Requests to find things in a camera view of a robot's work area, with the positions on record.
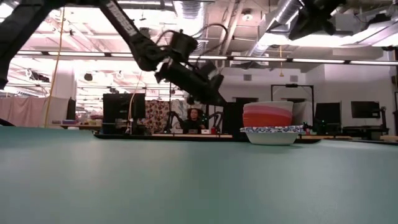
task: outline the yellow rope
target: yellow rope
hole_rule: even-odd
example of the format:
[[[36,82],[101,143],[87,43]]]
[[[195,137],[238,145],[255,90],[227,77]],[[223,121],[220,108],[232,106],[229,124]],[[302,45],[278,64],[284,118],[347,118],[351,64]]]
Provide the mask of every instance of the yellow rope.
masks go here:
[[[57,54],[57,61],[55,62],[55,69],[52,74],[52,80],[51,80],[51,87],[50,87],[50,96],[49,96],[49,102],[47,103],[47,108],[45,110],[45,116],[44,116],[44,127],[46,128],[48,125],[47,119],[49,116],[49,110],[50,110],[50,103],[51,103],[51,98],[52,98],[52,92],[55,84],[55,78],[57,77],[57,70],[58,70],[58,63],[60,61],[60,53],[62,49],[62,34],[63,34],[63,22],[65,20],[65,7],[62,9],[62,22],[61,22],[61,31],[60,31],[60,45],[58,48],[58,54]]]
[[[279,46],[279,57],[282,57],[282,46]],[[284,69],[284,63],[280,62],[280,74],[279,74],[280,77],[284,77],[284,74],[282,72],[283,69]]]

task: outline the fluorescent light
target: fluorescent light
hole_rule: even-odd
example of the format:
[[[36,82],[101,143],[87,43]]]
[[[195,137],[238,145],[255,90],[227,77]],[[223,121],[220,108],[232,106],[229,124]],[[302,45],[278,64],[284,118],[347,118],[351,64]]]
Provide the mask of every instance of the fluorescent light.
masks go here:
[[[398,45],[398,34],[392,34],[389,37],[375,43],[373,47],[388,47]]]
[[[112,57],[132,57],[132,54],[129,53],[115,53],[111,54]]]
[[[378,62],[378,61],[351,61],[352,65],[390,65],[390,66],[398,66],[398,62]]]
[[[189,56],[189,59],[198,59],[199,55],[191,55]],[[204,56],[200,56],[200,59],[203,60],[226,60],[227,57],[226,56],[216,56],[216,55],[204,55]]]
[[[58,52],[49,52],[49,55],[58,55]],[[91,56],[91,57],[104,57],[104,53],[99,52],[60,52],[61,56]]]
[[[13,12],[13,8],[6,3],[0,3],[0,17],[7,18]]]
[[[327,60],[327,59],[308,59],[308,58],[294,58],[294,62],[307,63],[344,63],[344,60]]]
[[[286,62],[286,58],[270,58],[270,57],[234,57],[235,60],[253,61],[253,62]]]
[[[290,41],[289,45],[303,47],[337,47],[349,43],[351,37],[341,37],[338,35],[311,34],[300,39]]]
[[[42,53],[39,51],[31,51],[31,50],[20,50],[17,54],[23,55],[41,55]]]
[[[160,5],[160,1],[118,1],[119,4],[152,4],[155,6],[159,6]],[[171,2],[165,2],[164,3],[165,6],[173,6],[173,4]]]

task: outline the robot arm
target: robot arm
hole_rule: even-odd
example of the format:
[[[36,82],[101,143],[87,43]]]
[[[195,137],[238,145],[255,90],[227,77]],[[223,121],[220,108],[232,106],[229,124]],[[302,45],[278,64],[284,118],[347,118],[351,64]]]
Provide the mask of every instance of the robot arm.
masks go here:
[[[0,24],[0,89],[7,84],[10,61],[48,14],[67,4],[99,7],[128,44],[141,70],[156,71],[158,64],[167,59],[168,62],[156,73],[158,82],[167,79],[204,104],[225,104],[225,100],[218,93],[223,80],[222,75],[218,74],[209,80],[203,76],[205,70],[188,69],[182,65],[189,64],[188,57],[198,45],[193,37],[182,32],[170,31],[173,33],[170,45],[162,49],[139,32],[115,0],[22,0],[12,14]]]

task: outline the red object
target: red object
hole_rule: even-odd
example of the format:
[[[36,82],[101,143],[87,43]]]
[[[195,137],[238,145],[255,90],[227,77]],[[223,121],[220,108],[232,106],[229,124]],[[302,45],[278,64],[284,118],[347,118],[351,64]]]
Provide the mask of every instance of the red object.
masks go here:
[[[243,113],[261,113],[261,114],[277,114],[282,116],[292,116],[292,112],[281,109],[281,108],[273,108],[270,106],[247,106],[243,108]]]
[[[244,113],[244,127],[272,127],[289,126],[292,123],[292,117],[277,114],[256,114]]]

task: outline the dark hair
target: dark hair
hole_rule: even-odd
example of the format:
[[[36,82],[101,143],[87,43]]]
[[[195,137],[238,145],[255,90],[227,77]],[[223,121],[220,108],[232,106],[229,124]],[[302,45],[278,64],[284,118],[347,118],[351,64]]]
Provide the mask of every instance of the dark hair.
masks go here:
[[[203,116],[203,111],[201,110],[201,109],[198,109],[198,108],[189,108],[188,110],[187,110],[187,118],[188,119],[191,119],[191,112],[192,112],[192,110],[196,110],[197,112],[198,112],[198,119],[200,119],[202,116]]]

